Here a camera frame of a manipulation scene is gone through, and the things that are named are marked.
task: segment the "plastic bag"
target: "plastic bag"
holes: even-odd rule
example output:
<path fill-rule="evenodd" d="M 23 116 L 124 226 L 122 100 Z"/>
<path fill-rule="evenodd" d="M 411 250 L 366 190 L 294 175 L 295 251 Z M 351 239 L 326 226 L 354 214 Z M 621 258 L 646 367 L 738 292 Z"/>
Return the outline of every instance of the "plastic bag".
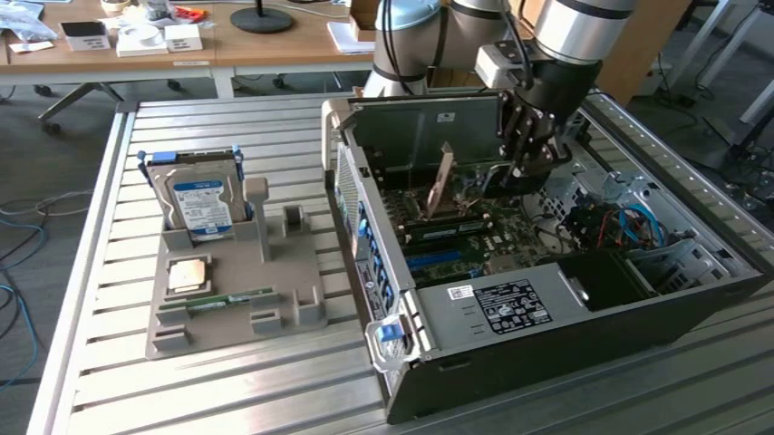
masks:
<path fill-rule="evenodd" d="M 19 5 L 0 5 L 0 29 L 10 29 L 24 43 L 58 39 L 58 33 L 46 27 L 38 16 Z"/>
<path fill-rule="evenodd" d="M 140 5 L 146 9 L 146 19 L 151 24 L 162 20 L 174 20 L 175 8 L 170 0 L 140 0 Z"/>

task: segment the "wooden desk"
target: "wooden desk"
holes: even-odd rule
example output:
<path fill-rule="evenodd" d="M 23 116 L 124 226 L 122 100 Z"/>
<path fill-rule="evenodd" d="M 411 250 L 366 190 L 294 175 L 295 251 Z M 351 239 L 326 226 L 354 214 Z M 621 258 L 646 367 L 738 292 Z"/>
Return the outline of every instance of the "wooden desk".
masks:
<path fill-rule="evenodd" d="M 211 14 L 212 5 L 202 5 Z M 32 53 L 14 53 L 7 48 L 8 67 L 3 72 L 10 73 L 79 73 L 88 71 L 116 71 L 174 68 L 180 62 L 200 62 L 212 64 L 215 62 L 214 29 L 200 29 L 202 43 L 204 50 L 195 52 L 180 52 L 170 54 L 156 54 L 151 56 L 119 57 L 115 49 L 95 50 L 91 52 L 74 52 L 64 40 L 64 33 L 59 23 L 70 21 L 88 21 L 106 18 L 108 14 L 103 11 L 98 0 L 72 0 L 66 4 L 46 4 L 43 21 L 46 25 L 58 33 L 59 39 L 54 42 L 55 47 L 48 50 Z M 11 32 L 6 39 L 10 44 L 20 40 Z M 111 31 L 110 44 L 116 46 L 116 33 Z"/>
<path fill-rule="evenodd" d="M 7 44 L 19 42 L 11 32 L 0 37 L 0 85 L 123 82 L 211 77 L 219 98 L 234 98 L 231 78 L 240 74 L 311 73 L 369 70 L 371 55 L 341 54 L 326 23 L 333 19 L 287 10 L 295 26 L 280 34 L 248 34 L 230 22 L 231 13 L 250 5 L 196 4 L 210 12 L 215 26 L 200 29 L 204 50 L 119 58 L 115 50 L 72 52 L 59 23 L 108 16 L 98 0 L 46 4 L 43 21 L 60 36 L 55 48 L 16 54 Z M 330 15 L 346 15 L 333 5 L 304 5 Z M 115 47 L 115 32 L 111 44 Z"/>
<path fill-rule="evenodd" d="M 292 28 L 280 34 L 248 34 L 230 22 L 231 14 L 244 7 L 248 5 L 223 3 L 214 5 L 215 38 L 218 40 L 215 59 L 219 66 L 252 65 L 256 58 L 260 58 L 262 64 L 266 65 L 371 62 L 371 54 L 345 55 L 337 50 L 330 38 L 327 24 L 331 21 L 346 22 L 346 19 L 337 20 L 278 8 L 295 19 Z M 329 15 L 347 14 L 347 9 L 341 6 L 311 4 L 302 7 Z"/>

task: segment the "motherboard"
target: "motherboard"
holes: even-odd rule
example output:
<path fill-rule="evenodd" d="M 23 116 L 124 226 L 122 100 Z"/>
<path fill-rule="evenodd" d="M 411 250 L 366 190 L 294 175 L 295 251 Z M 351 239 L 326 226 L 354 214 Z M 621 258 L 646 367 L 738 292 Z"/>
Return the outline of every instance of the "motherboard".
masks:
<path fill-rule="evenodd" d="M 539 237 L 541 217 L 526 215 L 521 197 L 485 198 L 485 169 L 455 168 L 431 217 L 430 184 L 382 190 L 418 288 L 535 266 L 565 249 Z"/>

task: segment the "power supply label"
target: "power supply label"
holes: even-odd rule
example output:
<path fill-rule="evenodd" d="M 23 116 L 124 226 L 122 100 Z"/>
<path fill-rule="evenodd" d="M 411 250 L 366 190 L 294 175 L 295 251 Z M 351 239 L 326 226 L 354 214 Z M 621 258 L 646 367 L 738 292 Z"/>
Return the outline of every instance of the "power supply label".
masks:
<path fill-rule="evenodd" d="M 475 299 L 495 334 L 507 334 L 551 321 L 530 281 L 475 289 Z"/>

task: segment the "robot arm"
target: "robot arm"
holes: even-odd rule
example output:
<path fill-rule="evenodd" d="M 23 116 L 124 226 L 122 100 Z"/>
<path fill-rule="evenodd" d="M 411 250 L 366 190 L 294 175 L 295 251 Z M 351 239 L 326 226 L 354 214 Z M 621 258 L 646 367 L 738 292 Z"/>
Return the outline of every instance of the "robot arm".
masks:
<path fill-rule="evenodd" d="M 555 133 L 594 86 L 635 4 L 637 0 L 546 0 L 530 26 L 534 39 L 479 49 L 475 71 L 489 87 L 506 88 L 498 136 L 501 155 L 513 164 L 503 183 L 529 178 L 539 182 L 573 158 Z M 522 8 L 523 2 L 519 18 L 526 23 Z"/>
<path fill-rule="evenodd" d="M 541 1 L 530 24 L 525 4 Z M 506 0 L 453 0 L 449 8 L 439 0 L 382 0 L 365 96 L 425 93 L 430 66 L 475 65 L 487 87 L 503 90 L 497 133 L 511 165 L 499 185 L 526 193 L 573 158 L 555 133 L 594 86 L 637 1 L 522 0 L 517 20 L 534 35 L 522 41 Z"/>

